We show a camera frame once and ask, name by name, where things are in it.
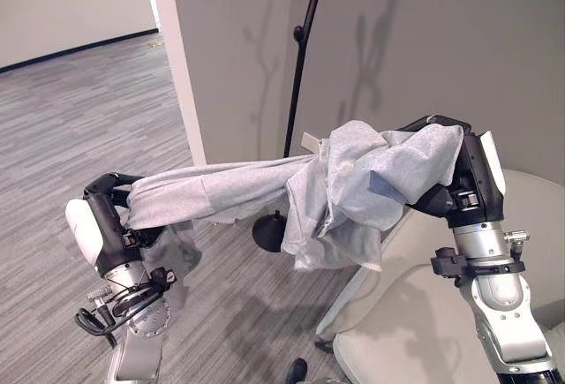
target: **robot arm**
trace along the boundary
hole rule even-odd
[[[561,383],[551,351],[531,316],[531,291],[520,275],[525,231],[503,232],[506,187],[490,132],[448,117],[423,117],[402,131],[427,124],[459,124],[464,137],[452,184],[436,185],[412,207],[444,217],[456,248],[443,247],[432,259],[437,275],[455,278],[475,315],[478,338],[500,383]]]
[[[108,339],[113,349],[108,384],[157,382],[163,331],[170,320],[163,293],[177,279],[162,267],[148,273],[142,263],[139,249],[151,246],[162,228],[126,230],[120,223],[115,205],[127,207],[128,192],[115,187],[137,179],[103,175],[85,189],[82,200],[71,200],[65,212],[80,250],[107,284],[87,295],[94,309],[80,309],[75,322]],[[113,333],[119,328],[118,342]]]

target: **gray wall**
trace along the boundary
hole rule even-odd
[[[492,130],[503,167],[563,184],[563,21],[563,0],[321,0],[295,145],[441,113]]]
[[[306,3],[177,0],[208,162],[281,155]],[[563,183],[563,20],[563,0],[321,0],[293,153],[302,131],[441,113],[493,130],[504,167]]]
[[[289,9],[290,0],[177,0],[208,163],[279,155]]]
[[[155,28],[149,0],[0,0],[0,67]]]

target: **wrinkled cloth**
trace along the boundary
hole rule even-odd
[[[351,121],[320,153],[172,170],[137,181],[128,224],[143,229],[204,219],[232,223],[288,201],[282,249],[296,269],[359,264],[380,270],[380,233],[435,184],[451,183],[459,126],[376,132]]]

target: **black cable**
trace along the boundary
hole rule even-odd
[[[112,332],[118,329],[119,327],[121,327],[122,325],[124,325],[125,322],[133,318],[142,310],[149,307],[151,304],[159,300],[159,298],[161,297],[162,297],[162,293],[156,293],[152,297],[147,298],[144,302],[142,302],[142,306],[140,308],[128,314],[127,316],[125,316],[125,318],[123,318],[122,320],[120,320],[111,327],[104,327],[104,325],[92,313],[90,313],[87,309],[84,309],[82,307],[74,315],[74,321],[79,327],[84,329],[90,335],[94,335],[96,337],[102,337],[102,336],[106,337],[106,339],[109,341],[110,346],[114,348],[116,347],[117,342]]]

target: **chair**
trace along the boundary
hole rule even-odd
[[[565,319],[565,189],[514,170],[504,176],[502,228],[530,232],[531,309],[552,328]],[[455,246],[447,222],[410,210],[383,242],[382,272],[361,268],[319,324],[353,384],[498,382],[470,307],[453,281],[433,274],[442,246]]]

